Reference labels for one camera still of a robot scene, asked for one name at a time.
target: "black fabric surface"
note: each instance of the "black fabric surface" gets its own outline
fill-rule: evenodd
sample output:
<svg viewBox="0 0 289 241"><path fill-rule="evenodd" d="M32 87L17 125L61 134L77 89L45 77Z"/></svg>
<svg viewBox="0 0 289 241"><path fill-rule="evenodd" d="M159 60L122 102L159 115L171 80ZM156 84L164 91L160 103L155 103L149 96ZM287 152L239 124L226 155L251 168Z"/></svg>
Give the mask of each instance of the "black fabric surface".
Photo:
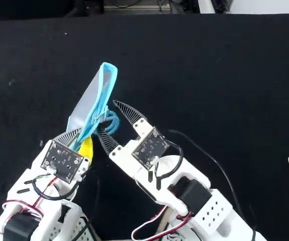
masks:
<svg viewBox="0 0 289 241"><path fill-rule="evenodd" d="M202 145L227 171L247 222L268 240L289 240L289 15L0 22L0 214L104 61L119 69L114 99ZM126 126L118 139L134 136ZM164 133L233 203L214 163ZM94 152L102 190L93 225L103 239L129 238L160 207L97 141ZM94 194L88 176L76 198L88 216Z"/></svg>

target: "clear plastic tab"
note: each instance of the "clear plastic tab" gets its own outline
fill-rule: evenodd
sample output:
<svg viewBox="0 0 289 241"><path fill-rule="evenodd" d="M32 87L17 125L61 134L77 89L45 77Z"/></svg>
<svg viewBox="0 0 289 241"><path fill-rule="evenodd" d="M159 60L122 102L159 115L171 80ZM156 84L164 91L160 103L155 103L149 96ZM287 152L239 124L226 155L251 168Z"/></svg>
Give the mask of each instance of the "clear plastic tab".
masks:
<svg viewBox="0 0 289 241"><path fill-rule="evenodd" d="M118 69L109 63L103 63L87 87L83 96L68 119L67 131L82 128L100 116L107 106L117 79Z"/></svg>

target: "yellow plastic piece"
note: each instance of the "yellow plastic piece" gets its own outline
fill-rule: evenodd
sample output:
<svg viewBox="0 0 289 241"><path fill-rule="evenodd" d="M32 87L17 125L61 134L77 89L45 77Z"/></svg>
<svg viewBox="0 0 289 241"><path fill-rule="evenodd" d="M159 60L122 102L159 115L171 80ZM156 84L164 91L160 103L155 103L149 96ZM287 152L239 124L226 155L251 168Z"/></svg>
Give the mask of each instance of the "yellow plastic piece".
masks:
<svg viewBox="0 0 289 241"><path fill-rule="evenodd" d="M79 154L82 156L89 158L89 166L92 164L93 159L93 141L91 137L87 137L79 148Z"/></svg>

